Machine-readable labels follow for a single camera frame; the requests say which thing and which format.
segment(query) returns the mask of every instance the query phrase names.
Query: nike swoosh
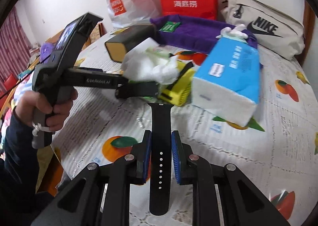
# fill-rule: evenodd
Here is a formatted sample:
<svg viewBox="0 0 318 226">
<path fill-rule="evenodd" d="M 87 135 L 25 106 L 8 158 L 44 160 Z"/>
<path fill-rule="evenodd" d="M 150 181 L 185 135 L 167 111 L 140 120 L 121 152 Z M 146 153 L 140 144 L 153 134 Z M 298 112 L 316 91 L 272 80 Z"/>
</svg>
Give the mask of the nike swoosh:
<svg viewBox="0 0 318 226">
<path fill-rule="evenodd" d="M 247 25 L 247 29 L 252 32 L 253 34 L 260 34 L 260 35 L 268 35 L 268 36 L 274 36 L 274 37 L 279 37 L 279 38 L 282 38 L 282 36 L 278 36 L 278 35 L 275 35 L 274 33 L 269 33 L 269 32 L 266 32 L 266 31 L 263 31 L 263 30 L 257 30 L 257 29 L 254 29 L 253 26 L 252 26 L 252 23 L 249 23 Z"/>
</svg>

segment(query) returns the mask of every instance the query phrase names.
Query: gray handle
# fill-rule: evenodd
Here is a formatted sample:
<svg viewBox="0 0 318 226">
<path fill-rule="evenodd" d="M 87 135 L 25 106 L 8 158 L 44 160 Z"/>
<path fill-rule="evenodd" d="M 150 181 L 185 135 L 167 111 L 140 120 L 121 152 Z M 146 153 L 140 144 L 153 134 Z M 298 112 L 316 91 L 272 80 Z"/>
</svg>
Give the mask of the gray handle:
<svg viewBox="0 0 318 226">
<path fill-rule="evenodd" d="M 71 98 L 71 93 L 73 89 L 73 86 L 60 87 L 56 103 L 54 104 L 62 104 L 68 101 Z M 33 113 L 33 123 L 40 123 L 42 126 L 47 126 L 46 119 L 52 115 L 54 115 L 54 113 L 47 115 L 35 108 Z M 39 131 L 37 136 L 33 136 L 32 147 L 34 149 L 41 149 L 50 145 L 52 143 L 52 134 L 55 134 L 55 132 Z"/>
</svg>

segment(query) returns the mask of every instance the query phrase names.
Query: pink curtain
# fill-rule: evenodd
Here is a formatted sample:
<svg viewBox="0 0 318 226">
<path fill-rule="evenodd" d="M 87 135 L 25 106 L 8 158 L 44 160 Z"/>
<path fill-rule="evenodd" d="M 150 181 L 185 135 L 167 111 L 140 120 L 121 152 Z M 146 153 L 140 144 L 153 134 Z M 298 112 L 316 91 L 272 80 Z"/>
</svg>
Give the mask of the pink curtain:
<svg viewBox="0 0 318 226">
<path fill-rule="evenodd" d="M 10 74 L 26 70 L 30 48 L 14 7 L 0 28 L 0 91 L 6 91 L 3 83 Z"/>
</svg>

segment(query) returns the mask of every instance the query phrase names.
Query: green packet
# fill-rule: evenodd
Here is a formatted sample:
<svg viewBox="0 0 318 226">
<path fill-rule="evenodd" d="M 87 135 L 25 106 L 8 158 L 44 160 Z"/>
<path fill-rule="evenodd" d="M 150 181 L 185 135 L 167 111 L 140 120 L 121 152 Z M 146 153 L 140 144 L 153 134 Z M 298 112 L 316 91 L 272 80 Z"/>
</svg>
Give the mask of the green packet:
<svg viewBox="0 0 318 226">
<path fill-rule="evenodd" d="M 159 30 L 163 32 L 174 32 L 181 22 L 167 21 L 166 24 Z"/>
</svg>

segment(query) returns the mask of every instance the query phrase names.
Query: black cable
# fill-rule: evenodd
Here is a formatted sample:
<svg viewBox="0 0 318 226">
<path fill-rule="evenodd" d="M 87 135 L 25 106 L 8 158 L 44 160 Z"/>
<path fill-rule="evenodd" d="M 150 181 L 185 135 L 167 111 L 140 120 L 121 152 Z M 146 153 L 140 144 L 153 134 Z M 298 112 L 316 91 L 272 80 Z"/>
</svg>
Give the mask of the black cable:
<svg viewBox="0 0 318 226">
<path fill-rule="evenodd" d="M 49 57 L 51 56 L 51 54 L 49 55 L 49 56 L 47 56 L 47 57 L 45 57 L 45 59 L 42 61 L 42 62 L 40 62 L 39 64 L 42 64 L 42 63 L 44 63 Z M 9 89 L 6 93 L 4 93 L 1 97 L 0 97 L 0 100 L 4 97 L 4 96 L 7 96 L 15 87 L 17 87 L 21 82 L 23 82 L 30 74 L 32 74 L 33 73 L 33 71 L 34 71 L 34 69 L 35 69 L 35 67 L 36 67 L 36 65 L 34 66 L 34 68 L 26 75 L 26 76 L 24 76 L 24 78 L 21 80 L 21 81 L 19 81 L 17 84 L 15 84 L 11 89 Z"/>
</svg>

